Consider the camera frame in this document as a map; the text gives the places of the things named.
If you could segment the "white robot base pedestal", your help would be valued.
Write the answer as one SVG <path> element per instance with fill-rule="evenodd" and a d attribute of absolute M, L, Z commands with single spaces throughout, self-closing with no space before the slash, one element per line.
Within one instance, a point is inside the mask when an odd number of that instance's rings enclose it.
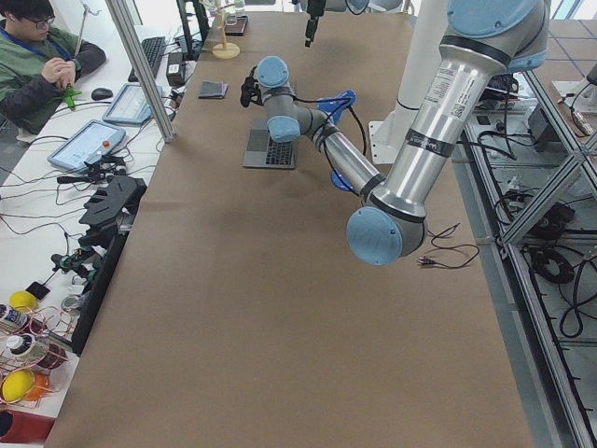
<path fill-rule="evenodd" d="M 445 0 L 425 0 L 416 17 L 396 106 L 383 121 L 369 124 L 371 158 L 376 164 L 391 164 L 405 142 L 440 64 L 439 42 L 447 28 Z"/>

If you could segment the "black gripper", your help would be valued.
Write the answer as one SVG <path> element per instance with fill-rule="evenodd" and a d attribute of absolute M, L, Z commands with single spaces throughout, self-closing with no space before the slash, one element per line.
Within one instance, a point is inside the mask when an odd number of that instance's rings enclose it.
<path fill-rule="evenodd" d="M 305 47 L 309 48 L 312 44 L 312 19 L 318 19 L 325 14 L 325 0 L 308 0 L 307 13 L 310 19 L 307 21 L 305 29 Z"/>
<path fill-rule="evenodd" d="M 257 68 L 253 66 L 241 86 L 240 103 L 244 108 L 250 104 L 260 105 L 260 87 L 255 77 L 256 70 Z"/>

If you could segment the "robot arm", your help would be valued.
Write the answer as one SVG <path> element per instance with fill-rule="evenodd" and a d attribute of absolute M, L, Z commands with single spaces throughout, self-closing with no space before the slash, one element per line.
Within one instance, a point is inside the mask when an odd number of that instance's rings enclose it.
<path fill-rule="evenodd" d="M 386 265 L 421 246 L 427 234 L 424 202 L 466 120 L 492 77 L 543 63 L 549 10 L 548 1 L 448 2 L 437 71 L 388 175 L 336 126 L 334 118 L 347 107 L 347 98 L 329 98 L 329 109 L 301 106 L 283 59 L 271 55 L 257 64 L 254 86 L 271 139 L 288 143 L 308 136 L 362 199 L 363 207 L 346 228 L 356 257 Z"/>
<path fill-rule="evenodd" d="M 362 14 L 368 7 L 369 1 L 344 1 L 345 8 L 355 15 Z M 305 30 L 305 46 L 309 48 L 315 39 L 319 19 L 325 15 L 326 0 L 309 0 L 306 12 L 309 15 Z"/>

